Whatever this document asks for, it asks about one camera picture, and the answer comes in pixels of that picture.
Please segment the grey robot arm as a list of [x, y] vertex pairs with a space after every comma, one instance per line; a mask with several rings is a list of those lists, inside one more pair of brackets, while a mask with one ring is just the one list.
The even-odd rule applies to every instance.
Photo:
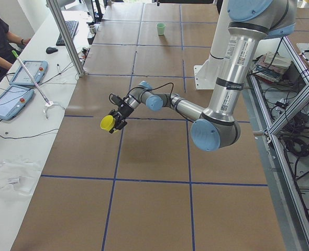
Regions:
[[177, 94], [156, 94], [147, 82], [132, 88], [124, 98], [111, 95], [117, 109], [101, 121], [101, 128], [110, 133], [121, 130], [126, 118], [140, 105], [158, 111], [169, 107], [192, 121], [193, 143], [201, 150], [215, 151], [234, 144], [240, 136], [240, 126], [233, 112], [258, 43], [264, 39], [285, 37], [293, 32], [296, 1], [223, 1], [221, 16], [229, 37], [224, 45], [223, 61], [214, 90], [206, 108]]

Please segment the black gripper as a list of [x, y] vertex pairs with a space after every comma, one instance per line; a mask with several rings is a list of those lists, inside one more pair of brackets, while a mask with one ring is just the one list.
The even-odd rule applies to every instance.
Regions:
[[129, 117], [135, 110], [129, 103], [125, 102], [124, 100], [119, 101], [117, 106], [117, 110], [112, 109], [109, 112], [109, 115], [115, 119], [113, 127], [109, 131], [110, 133], [122, 130], [127, 125], [125, 119]]

